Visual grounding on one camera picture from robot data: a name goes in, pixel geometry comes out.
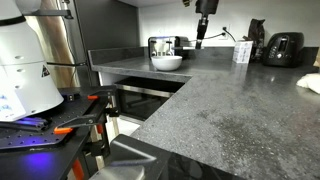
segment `backsplash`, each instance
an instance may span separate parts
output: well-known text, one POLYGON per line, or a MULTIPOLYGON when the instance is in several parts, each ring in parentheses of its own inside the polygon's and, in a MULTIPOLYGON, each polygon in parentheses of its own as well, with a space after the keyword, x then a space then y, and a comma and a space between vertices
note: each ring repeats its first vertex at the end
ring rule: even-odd
MULTIPOLYGON (((304 65, 313 65, 318 47, 304 47, 302 58, 304 65)), ((202 50, 189 50, 186 59, 225 59, 232 60, 234 47, 205 47, 202 50)), ((100 49, 88 52, 92 65, 121 61, 130 58, 149 58, 148 47, 100 49)))

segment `speckled countertop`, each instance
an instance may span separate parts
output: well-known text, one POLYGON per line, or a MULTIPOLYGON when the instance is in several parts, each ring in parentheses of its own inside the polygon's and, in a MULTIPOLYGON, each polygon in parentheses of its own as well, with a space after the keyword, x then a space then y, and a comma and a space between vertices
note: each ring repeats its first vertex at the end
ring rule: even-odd
POLYGON ((297 87, 315 72, 187 60, 173 72, 144 58, 95 71, 186 84, 133 137, 247 179, 320 179, 320 95, 297 87))

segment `black toaster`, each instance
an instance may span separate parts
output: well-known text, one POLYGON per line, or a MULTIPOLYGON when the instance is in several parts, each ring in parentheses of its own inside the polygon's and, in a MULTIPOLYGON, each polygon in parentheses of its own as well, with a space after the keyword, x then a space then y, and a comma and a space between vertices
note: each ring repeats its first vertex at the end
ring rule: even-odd
POLYGON ((304 36, 299 32, 274 34, 268 43, 262 63, 267 66, 296 67, 302 62, 304 36))

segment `warning label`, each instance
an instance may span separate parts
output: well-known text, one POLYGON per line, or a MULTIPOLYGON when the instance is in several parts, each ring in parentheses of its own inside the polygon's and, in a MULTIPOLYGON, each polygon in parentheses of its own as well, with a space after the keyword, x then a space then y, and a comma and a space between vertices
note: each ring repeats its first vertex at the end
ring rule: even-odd
POLYGON ((49 76, 50 75, 50 72, 48 71, 48 69, 43 65, 43 68, 42 68, 42 76, 41 77, 46 77, 46 76, 49 76))

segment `electrical outlet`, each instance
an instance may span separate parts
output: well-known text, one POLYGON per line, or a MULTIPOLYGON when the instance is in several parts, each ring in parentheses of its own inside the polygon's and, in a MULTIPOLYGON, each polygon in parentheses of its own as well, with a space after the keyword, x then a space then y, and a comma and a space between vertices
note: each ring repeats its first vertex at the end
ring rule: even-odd
POLYGON ((226 33, 223 29, 225 29, 228 32, 230 32, 230 24, 221 27, 221 33, 225 33, 225 35, 224 36, 220 36, 220 38, 219 38, 219 40, 228 40, 229 34, 226 33))

